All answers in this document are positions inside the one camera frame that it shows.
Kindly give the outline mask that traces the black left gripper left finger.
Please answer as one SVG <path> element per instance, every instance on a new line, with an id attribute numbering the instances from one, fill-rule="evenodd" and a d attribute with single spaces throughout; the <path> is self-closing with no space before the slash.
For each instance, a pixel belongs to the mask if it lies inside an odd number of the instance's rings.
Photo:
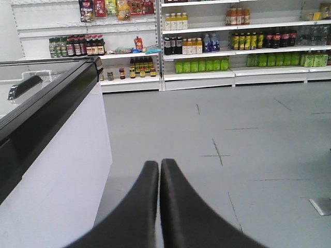
<path id="1" fill-rule="evenodd" d="M 155 247 L 158 180 L 158 163 L 146 161 L 117 207 L 67 247 Z"/>

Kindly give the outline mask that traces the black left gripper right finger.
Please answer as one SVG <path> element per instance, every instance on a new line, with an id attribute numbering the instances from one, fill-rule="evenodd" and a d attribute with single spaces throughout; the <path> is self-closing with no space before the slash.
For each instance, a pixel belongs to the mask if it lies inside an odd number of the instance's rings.
<path id="1" fill-rule="evenodd" d="M 263 247 L 219 216 L 174 159 L 161 161 L 160 218 L 164 247 Z"/>

